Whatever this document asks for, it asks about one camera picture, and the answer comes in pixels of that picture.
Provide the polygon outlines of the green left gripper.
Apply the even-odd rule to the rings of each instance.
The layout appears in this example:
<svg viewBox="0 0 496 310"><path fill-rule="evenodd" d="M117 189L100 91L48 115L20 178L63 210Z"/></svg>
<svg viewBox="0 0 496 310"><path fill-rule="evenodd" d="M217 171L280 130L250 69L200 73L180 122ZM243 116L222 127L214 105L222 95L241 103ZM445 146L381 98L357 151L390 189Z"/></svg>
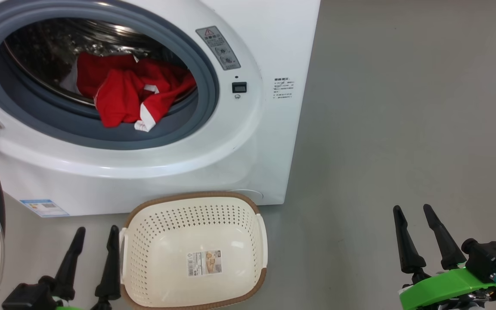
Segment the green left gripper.
<svg viewBox="0 0 496 310"><path fill-rule="evenodd" d="M98 302L91 308L93 310L111 310L112 304L110 302L121 298L119 233L118 226L113 225L106 245L108 255L102 273L102 280L95 289ZM71 301L75 298L74 280L77 260L83 250L84 238L85 227L79 227L54 277L53 296L65 301ZM56 310L82 309L72 306L58 306Z"/></svg>

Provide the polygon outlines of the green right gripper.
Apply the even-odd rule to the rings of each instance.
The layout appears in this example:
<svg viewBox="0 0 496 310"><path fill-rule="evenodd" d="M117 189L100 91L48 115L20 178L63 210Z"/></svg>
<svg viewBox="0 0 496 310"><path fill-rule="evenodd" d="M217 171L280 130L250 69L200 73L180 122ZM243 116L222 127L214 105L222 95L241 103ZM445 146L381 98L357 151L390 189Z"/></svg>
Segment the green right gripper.
<svg viewBox="0 0 496 310"><path fill-rule="evenodd" d="M443 273L430 276L423 270L426 262L415 248L408 232L408 223L400 206L393 208L398 256L403 273L412 275L412 282L399 290L403 310L484 310L496 301L496 269L484 271L484 279L477 277L477 269L459 268L467 261L464 253L449 234L432 206L424 204L426 220L434 232L442 256Z"/></svg>

